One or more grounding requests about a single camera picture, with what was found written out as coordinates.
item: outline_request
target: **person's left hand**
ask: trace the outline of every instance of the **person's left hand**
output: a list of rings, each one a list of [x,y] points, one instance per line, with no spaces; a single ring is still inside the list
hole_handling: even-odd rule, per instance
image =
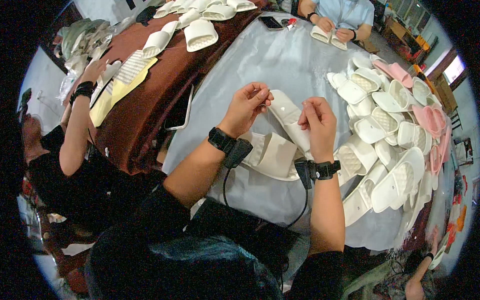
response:
[[[353,31],[346,28],[340,28],[336,31],[336,37],[338,37],[340,42],[346,43],[353,39]]]
[[[266,84],[249,83],[235,92],[225,117],[217,127],[236,139],[250,129],[258,114],[267,111],[271,101],[273,95]]]

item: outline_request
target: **hand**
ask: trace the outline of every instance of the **hand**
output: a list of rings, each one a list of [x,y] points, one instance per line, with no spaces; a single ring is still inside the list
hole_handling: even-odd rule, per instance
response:
[[[236,139],[250,129],[258,114],[267,111],[272,100],[273,95],[266,84],[247,84],[235,92],[225,117],[217,127]]]
[[[329,33],[332,28],[335,28],[335,24],[333,24],[332,20],[327,17],[320,17],[315,25],[320,27],[325,33]]]
[[[338,29],[335,35],[336,37],[338,37],[338,40],[342,43],[347,43],[348,41],[353,39],[353,31],[346,28]]]
[[[107,62],[104,61],[93,61],[91,62],[85,69],[84,73],[82,74],[82,77],[80,78],[80,82],[85,82],[85,81],[91,81],[95,85],[96,80],[99,78],[100,74],[105,71],[107,68]]]
[[[302,130],[310,129],[310,152],[316,163],[333,163],[336,117],[323,97],[311,97],[302,102],[298,124]]]

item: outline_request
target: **plastic bag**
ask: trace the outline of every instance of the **plastic bag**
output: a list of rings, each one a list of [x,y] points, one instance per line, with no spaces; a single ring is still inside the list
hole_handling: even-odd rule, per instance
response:
[[[56,98],[60,100],[60,103],[63,105],[63,101],[67,97],[68,93],[73,87],[75,80],[77,80],[78,76],[74,72],[68,72],[68,74],[63,78],[61,85],[60,85],[60,92]]]

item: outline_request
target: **brown tablecloth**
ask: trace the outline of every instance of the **brown tablecloth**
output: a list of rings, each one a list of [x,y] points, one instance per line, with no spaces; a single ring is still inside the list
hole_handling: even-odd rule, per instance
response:
[[[208,73],[235,38],[261,13],[263,1],[253,2],[259,9],[238,12],[227,21],[213,21],[218,41],[197,52],[187,52],[183,30],[174,33],[144,82],[113,107],[96,131],[96,147],[103,154],[107,147],[108,158],[115,166],[130,174],[148,169],[146,157],[151,154],[152,140],[161,130],[168,112],[182,93]],[[112,39],[111,49],[101,60],[125,61],[134,51],[143,48],[151,33],[175,20],[178,15],[169,14],[150,20],[148,27],[133,24]]]

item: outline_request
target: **person's right hand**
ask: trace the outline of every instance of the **person's right hand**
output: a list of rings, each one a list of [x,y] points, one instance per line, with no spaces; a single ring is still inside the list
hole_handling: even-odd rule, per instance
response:
[[[335,28],[335,24],[327,17],[320,17],[315,25],[320,27],[325,33],[329,33],[332,28]]]
[[[310,129],[310,152],[316,163],[333,163],[336,117],[323,97],[311,97],[302,102],[298,124],[302,130]]]

